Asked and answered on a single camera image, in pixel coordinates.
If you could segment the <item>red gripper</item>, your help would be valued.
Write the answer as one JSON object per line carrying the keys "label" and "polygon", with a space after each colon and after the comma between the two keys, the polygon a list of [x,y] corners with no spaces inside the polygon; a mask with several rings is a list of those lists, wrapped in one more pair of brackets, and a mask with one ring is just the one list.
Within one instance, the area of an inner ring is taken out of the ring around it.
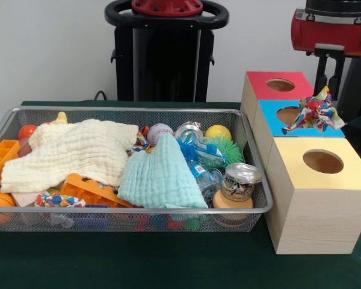
{"label": "red gripper", "polygon": [[[316,49],[342,51],[347,57],[361,57],[361,16],[336,17],[309,13],[296,9],[291,22],[292,47],[296,51],[314,52]],[[330,93],[338,100],[345,56],[332,56],[336,66],[330,78]],[[327,85],[328,56],[318,59],[314,90]]]}

